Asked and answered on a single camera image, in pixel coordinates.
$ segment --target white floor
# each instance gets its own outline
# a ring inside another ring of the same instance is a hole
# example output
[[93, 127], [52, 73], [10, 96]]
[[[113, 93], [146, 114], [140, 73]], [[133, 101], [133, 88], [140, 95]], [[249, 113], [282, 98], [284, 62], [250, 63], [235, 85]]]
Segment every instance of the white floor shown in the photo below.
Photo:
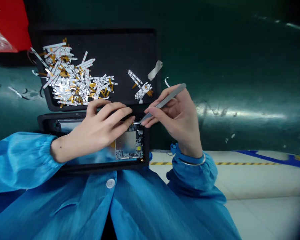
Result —
[[[268, 162], [237, 152], [211, 152], [215, 162]], [[287, 154], [259, 152], [286, 160]], [[166, 153], [153, 153], [153, 162], [171, 162]], [[295, 239], [300, 230], [300, 168], [286, 165], [217, 165], [216, 186], [228, 199], [228, 208], [242, 239]], [[168, 183], [168, 166], [150, 166]]]
[[[215, 162], [268, 162], [237, 152], [207, 152]], [[287, 154], [259, 152], [259, 154], [285, 160]], [[153, 153], [153, 162], [171, 162], [166, 153]], [[216, 186], [228, 200], [300, 196], [300, 168], [287, 165], [217, 165]], [[166, 183], [168, 166], [150, 166]]]
[[300, 197], [231, 200], [226, 207], [242, 239], [291, 240], [300, 234]]

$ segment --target black tray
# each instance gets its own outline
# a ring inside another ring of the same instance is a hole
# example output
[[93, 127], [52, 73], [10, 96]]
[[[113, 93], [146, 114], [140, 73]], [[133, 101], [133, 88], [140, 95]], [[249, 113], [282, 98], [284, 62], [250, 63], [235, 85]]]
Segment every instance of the black tray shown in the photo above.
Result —
[[[136, 119], [142, 118], [144, 113], [134, 112]], [[53, 134], [55, 136], [62, 136], [63, 133], [58, 131], [56, 126], [57, 120], [64, 119], [82, 119], [85, 118], [85, 112], [79, 113], [51, 113], [38, 116], [39, 129], [42, 133]], [[55, 174], [55, 176], [64, 175], [79, 175], [79, 174], [93, 174], [98, 172], [106, 171], [117, 171], [124, 169], [139, 169], [146, 167], [150, 162], [150, 129], [143, 128], [143, 154], [144, 160], [137, 159], [136, 161], [120, 161], [120, 162], [110, 162], [110, 163], [97, 163], [97, 164], [82, 164], [82, 165], [64, 165]]]
[[[142, 99], [144, 104], [153, 102], [160, 95], [160, 72], [152, 81], [148, 79], [148, 74], [160, 59], [159, 44], [154, 29], [60, 30], [36, 26], [29, 28], [29, 34], [32, 46], [38, 53], [43, 51], [43, 46], [61, 43], [66, 37], [70, 47], [73, 48], [71, 53], [78, 58], [77, 61], [72, 61], [75, 65], [82, 62], [85, 51], [88, 51], [86, 60], [96, 59], [93, 66], [89, 68], [91, 76], [113, 75], [114, 82], [118, 83], [114, 86], [114, 93], [109, 95], [109, 100], [112, 102], [122, 102], [126, 105], [139, 104], [139, 100], [134, 98], [139, 88], [131, 89], [134, 82], [128, 75], [128, 70], [131, 70], [143, 83], [151, 83], [153, 87], [153, 97], [145, 94]], [[45, 72], [42, 63], [38, 59], [36, 62], [39, 72]], [[41, 82], [44, 85], [46, 79], [41, 79]], [[51, 92], [50, 86], [44, 89], [48, 108], [53, 112], [87, 108], [86, 105], [60, 108], [58, 100], [53, 98]]]

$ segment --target wrist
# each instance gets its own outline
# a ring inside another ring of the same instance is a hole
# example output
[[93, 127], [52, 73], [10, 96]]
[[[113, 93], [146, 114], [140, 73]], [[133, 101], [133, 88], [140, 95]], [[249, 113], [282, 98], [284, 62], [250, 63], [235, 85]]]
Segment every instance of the wrist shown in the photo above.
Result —
[[197, 144], [178, 143], [180, 151], [183, 155], [192, 158], [201, 158], [203, 156], [201, 142]]
[[76, 158], [68, 144], [67, 136], [59, 137], [51, 143], [50, 153], [56, 162], [65, 163]]

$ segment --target left hand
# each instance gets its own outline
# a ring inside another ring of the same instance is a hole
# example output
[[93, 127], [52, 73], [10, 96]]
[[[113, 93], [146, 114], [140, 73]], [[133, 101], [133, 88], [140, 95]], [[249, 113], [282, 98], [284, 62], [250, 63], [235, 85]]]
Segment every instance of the left hand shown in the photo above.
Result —
[[[105, 105], [98, 114], [96, 108]], [[133, 123], [135, 116], [120, 122], [132, 113], [132, 109], [104, 99], [89, 102], [86, 118], [68, 135], [54, 140], [51, 154], [57, 162], [64, 163], [74, 158], [97, 152], [120, 137]]]

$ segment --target green metal surface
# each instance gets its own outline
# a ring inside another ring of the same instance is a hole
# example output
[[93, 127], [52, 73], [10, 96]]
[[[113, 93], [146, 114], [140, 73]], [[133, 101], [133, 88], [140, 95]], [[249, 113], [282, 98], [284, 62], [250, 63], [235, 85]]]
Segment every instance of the green metal surface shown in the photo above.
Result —
[[[240, 16], [200, 1], [26, 1], [41, 11], [31, 23], [71, 28], [154, 27], [161, 39], [164, 78], [185, 82], [197, 106], [205, 150], [274, 150], [300, 154], [300, 30], [284, 23]], [[54, 14], [59, 7], [72, 17]], [[37, 130], [45, 100], [19, 99], [7, 86], [38, 93], [31, 69], [0, 62], [0, 139]], [[151, 131], [151, 149], [174, 142], [161, 124]]]

